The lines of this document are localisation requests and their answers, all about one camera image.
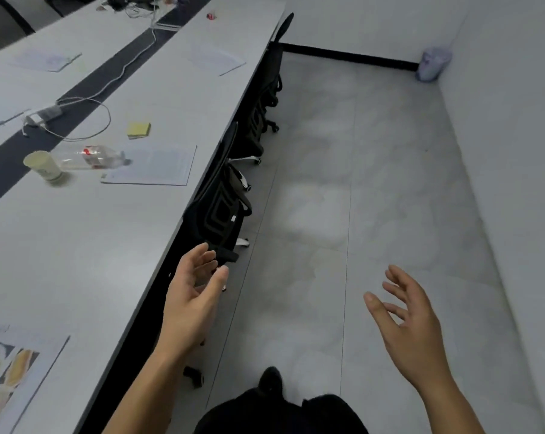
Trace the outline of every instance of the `hand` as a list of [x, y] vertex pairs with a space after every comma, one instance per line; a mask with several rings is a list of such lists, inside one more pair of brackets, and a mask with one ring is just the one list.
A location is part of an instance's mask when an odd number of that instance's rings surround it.
[[208, 251], [208, 244], [204, 243], [180, 259], [166, 294], [156, 351], [181, 356], [206, 338], [228, 279], [228, 268], [217, 269], [215, 257], [216, 252]]
[[[407, 309], [381, 303], [370, 292], [365, 293], [364, 300], [393, 363], [419, 393], [427, 387], [453, 382], [441, 325], [427, 294], [420, 284], [395, 265], [390, 265], [385, 275], [392, 283], [383, 282], [384, 290], [405, 303]], [[398, 325], [389, 313], [404, 322]]]

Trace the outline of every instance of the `clear plastic bottle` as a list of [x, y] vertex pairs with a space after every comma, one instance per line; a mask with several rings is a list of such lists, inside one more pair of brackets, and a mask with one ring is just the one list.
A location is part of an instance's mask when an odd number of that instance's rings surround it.
[[56, 147], [53, 157], [62, 169], [115, 169], [125, 162], [123, 151], [117, 152], [107, 146]]

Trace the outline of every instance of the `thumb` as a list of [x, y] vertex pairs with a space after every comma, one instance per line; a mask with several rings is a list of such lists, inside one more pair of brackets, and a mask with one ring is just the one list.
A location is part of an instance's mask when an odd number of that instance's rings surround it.
[[365, 292], [363, 299], [365, 300], [367, 309], [369, 309], [375, 323], [377, 323], [377, 327], [381, 331], [383, 338], [386, 339], [390, 337], [390, 335], [392, 335], [392, 333], [395, 332], [399, 326], [395, 321], [393, 321], [393, 318], [389, 315], [387, 309], [385, 309], [383, 303], [381, 303], [381, 300], [379, 300], [377, 296], [371, 292]]
[[226, 284], [226, 280], [228, 280], [228, 267], [221, 266], [214, 274], [212, 274], [210, 281], [204, 288], [204, 291], [202, 291], [202, 294], [200, 294], [199, 298], [202, 299], [207, 306], [215, 306], [218, 303], [218, 299], [220, 298], [222, 288]]

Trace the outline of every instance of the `trash can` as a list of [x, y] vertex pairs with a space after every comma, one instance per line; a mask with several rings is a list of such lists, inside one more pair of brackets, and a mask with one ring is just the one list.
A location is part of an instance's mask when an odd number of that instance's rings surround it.
[[451, 57], [453, 57], [451, 51], [441, 47], [432, 47], [425, 50], [415, 77], [421, 82], [434, 81], [449, 64]]

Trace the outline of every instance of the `sticky notes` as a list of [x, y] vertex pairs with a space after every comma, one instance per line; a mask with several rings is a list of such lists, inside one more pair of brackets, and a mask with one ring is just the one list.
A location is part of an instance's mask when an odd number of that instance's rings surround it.
[[134, 138], [147, 137], [150, 133], [151, 123], [142, 123], [133, 121], [128, 125], [128, 138], [130, 140]]

